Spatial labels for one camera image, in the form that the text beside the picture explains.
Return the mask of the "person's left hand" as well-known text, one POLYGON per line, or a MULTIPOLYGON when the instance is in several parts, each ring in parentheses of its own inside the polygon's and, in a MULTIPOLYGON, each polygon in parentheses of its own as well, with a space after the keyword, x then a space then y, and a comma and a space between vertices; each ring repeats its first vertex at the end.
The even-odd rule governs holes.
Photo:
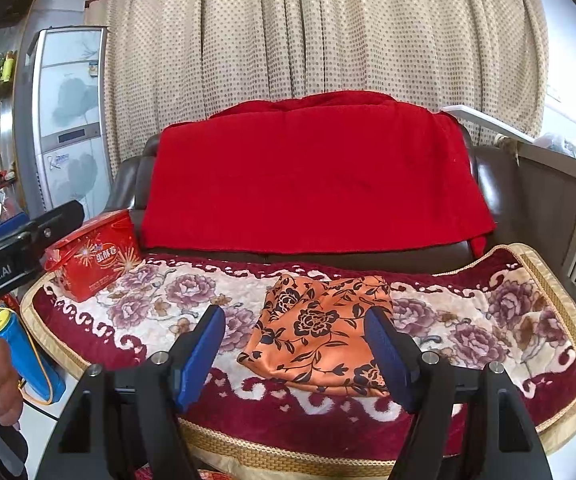
POLYGON ((0 338, 0 425, 13 427, 20 420, 23 397, 18 390, 18 373, 11 362, 7 341, 0 338))

